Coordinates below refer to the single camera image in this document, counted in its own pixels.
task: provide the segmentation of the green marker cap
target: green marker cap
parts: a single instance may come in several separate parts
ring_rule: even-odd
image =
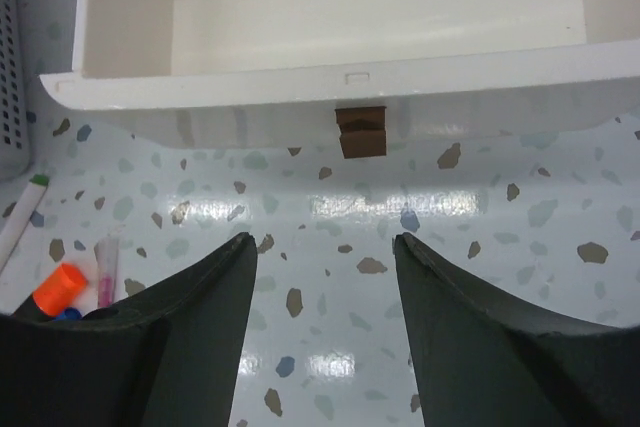
[[[32,184],[40,185],[42,187],[49,187],[49,177],[47,177],[46,175],[36,174],[31,177],[31,180],[29,182],[31,182]]]

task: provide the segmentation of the orange marker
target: orange marker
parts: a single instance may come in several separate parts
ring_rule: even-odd
[[[46,322],[71,305],[87,287],[87,279],[77,267],[62,263],[25,300],[13,315],[23,319]]]

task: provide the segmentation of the brown tab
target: brown tab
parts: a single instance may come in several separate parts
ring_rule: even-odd
[[[345,159],[387,155],[385,107],[336,110],[340,145]]]

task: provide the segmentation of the orange cap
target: orange cap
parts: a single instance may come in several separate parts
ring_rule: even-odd
[[[57,317],[71,305],[87,286],[87,279],[71,264],[60,264],[32,294],[38,308],[50,317]]]

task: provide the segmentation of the terrazzo floor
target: terrazzo floor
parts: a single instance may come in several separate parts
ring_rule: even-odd
[[[51,185],[0,276],[0,310],[61,260],[91,275],[108,233],[120,299],[249,231],[260,255],[239,427],[423,425],[391,252],[403,231],[538,305],[640,320],[640,109],[589,131],[394,144],[360,161],[337,145],[171,150],[50,100],[37,76],[70,68],[75,0],[19,1],[33,166],[0,184],[0,213],[33,173]]]

